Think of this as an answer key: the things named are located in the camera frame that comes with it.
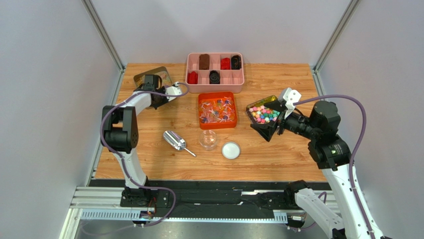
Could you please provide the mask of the green tin of star candies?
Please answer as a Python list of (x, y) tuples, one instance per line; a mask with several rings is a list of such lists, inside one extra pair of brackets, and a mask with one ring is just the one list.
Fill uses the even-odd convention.
[(266, 107), (265, 104), (270, 103), (276, 99), (276, 96), (269, 96), (247, 105), (245, 112), (251, 123), (265, 124), (269, 123), (270, 121), (275, 121), (278, 118), (280, 112)]

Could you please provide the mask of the bronze tin of gummy candies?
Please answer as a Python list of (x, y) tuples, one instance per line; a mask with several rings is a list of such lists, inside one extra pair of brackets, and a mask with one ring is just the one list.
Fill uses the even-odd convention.
[(173, 84), (171, 76), (166, 67), (161, 66), (133, 77), (137, 88), (143, 85), (152, 85), (155, 89), (168, 87)]

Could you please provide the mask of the silver metal scoop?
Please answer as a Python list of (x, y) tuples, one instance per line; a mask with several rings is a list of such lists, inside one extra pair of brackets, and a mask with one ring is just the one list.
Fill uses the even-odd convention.
[(187, 151), (190, 155), (193, 157), (196, 157), (197, 155), (191, 152), (189, 149), (187, 149), (187, 143), (186, 141), (180, 137), (177, 133), (171, 130), (167, 130), (163, 133), (163, 138), (176, 150), (178, 151)]

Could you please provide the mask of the orange tray of lollipops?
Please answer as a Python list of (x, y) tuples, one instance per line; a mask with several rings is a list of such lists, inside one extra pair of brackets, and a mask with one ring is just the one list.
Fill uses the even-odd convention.
[(232, 92), (201, 93), (198, 95), (200, 129), (213, 130), (235, 128), (237, 109)]

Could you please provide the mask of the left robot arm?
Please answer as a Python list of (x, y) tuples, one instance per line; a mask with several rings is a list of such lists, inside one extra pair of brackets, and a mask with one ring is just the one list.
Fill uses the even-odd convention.
[(162, 78), (148, 74), (129, 98), (102, 109), (101, 144), (116, 157), (125, 178), (122, 207), (147, 207), (153, 202), (151, 187), (136, 150), (139, 140), (137, 115), (146, 108), (157, 109), (167, 103), (169, 97), (165, 93)]

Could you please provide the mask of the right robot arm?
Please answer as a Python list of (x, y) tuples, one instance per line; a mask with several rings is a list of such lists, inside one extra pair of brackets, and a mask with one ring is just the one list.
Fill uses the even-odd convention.
[(337, 133), (341, 117), (335, 103), (314, 98), (311, 114), (305, 116), (298, 110), (289, 112), (284, 100), (271, 96), (248, 105), (246, 114), (251, 128), (266, 141), (286, 130), (309, 140), (309, 153), (327, 179), (339, 214), (303, 180), (287, 185), (286, 205), (303, 209), (330, 239), (384, 238), (357, 181), (354, 157), (358, 147), (350, 149)]

